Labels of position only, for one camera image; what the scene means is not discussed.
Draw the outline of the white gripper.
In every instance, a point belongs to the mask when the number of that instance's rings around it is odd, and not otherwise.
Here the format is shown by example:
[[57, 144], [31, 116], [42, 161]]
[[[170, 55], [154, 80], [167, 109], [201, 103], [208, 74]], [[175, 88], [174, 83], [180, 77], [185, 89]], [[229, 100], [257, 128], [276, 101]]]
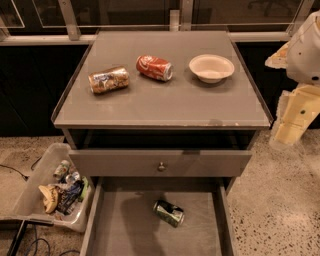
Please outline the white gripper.
[[294, 145], [320, 114], [320, 10], [313, 12], [265, 65], [286, 69], [287, 76], [299, 84], [279, 99], [273, 140]]

